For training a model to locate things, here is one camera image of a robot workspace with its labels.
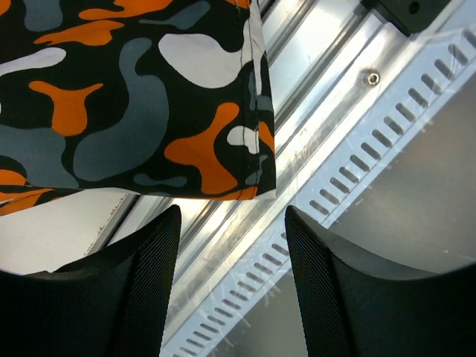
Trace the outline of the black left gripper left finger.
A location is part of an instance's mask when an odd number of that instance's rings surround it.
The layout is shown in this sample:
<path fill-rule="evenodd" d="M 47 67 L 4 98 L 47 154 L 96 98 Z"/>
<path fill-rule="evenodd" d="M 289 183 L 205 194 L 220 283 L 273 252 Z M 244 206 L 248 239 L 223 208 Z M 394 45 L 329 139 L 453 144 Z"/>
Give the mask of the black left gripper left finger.
<path fill-rule="evenodd" d="M 181 232 L 178 206 L 56 271 L 1 273 L 3 356 L 157 356 Z"/>

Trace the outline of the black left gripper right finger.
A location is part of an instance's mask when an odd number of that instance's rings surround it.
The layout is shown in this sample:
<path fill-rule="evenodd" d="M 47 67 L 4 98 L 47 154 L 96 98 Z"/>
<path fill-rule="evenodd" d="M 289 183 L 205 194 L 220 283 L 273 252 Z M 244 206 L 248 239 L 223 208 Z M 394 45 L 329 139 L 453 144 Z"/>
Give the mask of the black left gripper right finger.
<path fill-rule="evenodd" d="M 475 266 L 442 274 L 380 257 L 286 209 L 310 356 L 473 356 Z"/>

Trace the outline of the orange black patterned shorts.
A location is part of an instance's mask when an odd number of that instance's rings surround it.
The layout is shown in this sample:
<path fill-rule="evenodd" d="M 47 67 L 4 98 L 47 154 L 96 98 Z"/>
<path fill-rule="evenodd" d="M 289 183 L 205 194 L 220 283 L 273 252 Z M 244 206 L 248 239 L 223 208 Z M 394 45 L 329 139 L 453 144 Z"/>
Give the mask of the orange black patterned shorts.
<path fill-rule="evenodd" d="M 257 1 L 3 1 L 1 214 L 85 190 L 276 192 Z"/>

